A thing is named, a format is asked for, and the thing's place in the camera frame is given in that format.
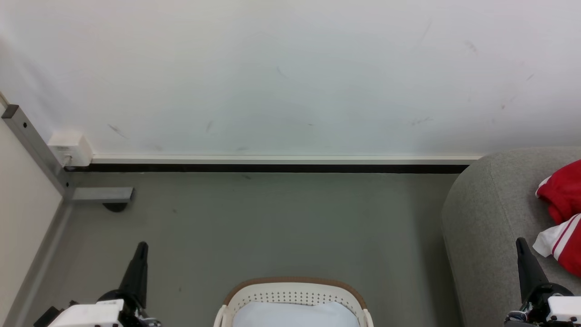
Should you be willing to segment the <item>grey metal floor rail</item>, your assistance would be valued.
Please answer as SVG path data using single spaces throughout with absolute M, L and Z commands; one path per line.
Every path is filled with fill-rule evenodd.
M 31 267 L 28 269 L 24 281 L 16 294 L 16 298 L 8 311 L 8 315 L 4 323 L 0 324 L 0 327 L 24 326 L 26 317 L 41 287 L 46 271 L 48 271 L 50 263 L 58 250 L 72 209 L 73 204 L 71 200 L 64 199 L 60 203 Z

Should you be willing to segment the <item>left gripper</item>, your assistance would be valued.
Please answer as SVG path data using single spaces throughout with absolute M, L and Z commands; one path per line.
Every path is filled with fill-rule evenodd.
M 148 244 L 139 242 L 122 278 L 120 291 L 104 294 L 96 303 L 71 302 L 66 309 L 50 307 L 34 327 L 161 327 L 147 308 Z

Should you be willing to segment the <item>grey fabric sofa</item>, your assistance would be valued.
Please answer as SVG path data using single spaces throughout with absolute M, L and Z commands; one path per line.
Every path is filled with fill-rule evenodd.
M 542 180 L 581 159 L 581 147 L 535 147 L 486 155 L 456 179 L 442 230 L 463 327 L 503 327 L 521 304 L 517 238 L 531 246 L 554 225 L 535 196 Z

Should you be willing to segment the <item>pale blue cloth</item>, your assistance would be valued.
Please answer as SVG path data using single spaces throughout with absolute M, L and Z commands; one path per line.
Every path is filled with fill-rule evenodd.
M 234 315 L 232 327 L 360 327 L 358 318 L 342 304 L 317 306 L 251 302 Z

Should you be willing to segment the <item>grey metal foot bar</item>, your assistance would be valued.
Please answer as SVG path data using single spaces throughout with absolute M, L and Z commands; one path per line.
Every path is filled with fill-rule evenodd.
M 134 188 L 75 188 L 71 199 L 77 202 L 129 203 Z

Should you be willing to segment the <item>black baseboard strip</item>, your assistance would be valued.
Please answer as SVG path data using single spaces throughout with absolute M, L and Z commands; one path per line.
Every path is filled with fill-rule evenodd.
M 66 167 L 87 173 L 394 173 L 457 174 L 467 165 L 263 165 L 263 164 L 91 164 Z

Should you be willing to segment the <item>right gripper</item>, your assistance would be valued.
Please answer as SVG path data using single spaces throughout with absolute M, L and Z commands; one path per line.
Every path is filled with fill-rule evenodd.
M 515 246 L 522 305 L 507 314 L 505 327 L 581 327 L 581 296 L 549 283 L 525 238 Z

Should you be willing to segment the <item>white basket with brown rim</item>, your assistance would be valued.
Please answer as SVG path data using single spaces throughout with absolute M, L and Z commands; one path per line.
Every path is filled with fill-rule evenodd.
M 212 327 L 233 327 L 234 316 L 251 302 L 301 306 L 336 302 L 357 318 L 359 327 L 374 327 L 367 304 L 354 287 L 315 277 L 264 277 L 241 282 L 226 296 Z

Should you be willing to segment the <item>red and white jersey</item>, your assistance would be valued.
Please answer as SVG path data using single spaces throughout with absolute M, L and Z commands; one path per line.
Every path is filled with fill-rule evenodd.
M 539 233 L 533 249 L 581 278 L 581 159 L 543 180 L 536 197 L 547 203 L 556 225 Z

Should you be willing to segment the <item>white wall socket box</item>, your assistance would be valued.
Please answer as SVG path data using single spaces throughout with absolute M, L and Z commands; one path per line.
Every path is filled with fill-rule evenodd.
M 55 132 L 47 145 L 63 168 L 66 166 L 89 166 L 93 161 L 93 149 L 86 137 L 80 132 Z

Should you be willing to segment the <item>grey metal frame post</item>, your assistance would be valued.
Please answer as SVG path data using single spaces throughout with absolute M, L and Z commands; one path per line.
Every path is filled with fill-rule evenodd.
M 1 117 L 60 195 L 70 201 L 74 185 L 68 173 L 60 165 L 21 107 L 8 104 Z

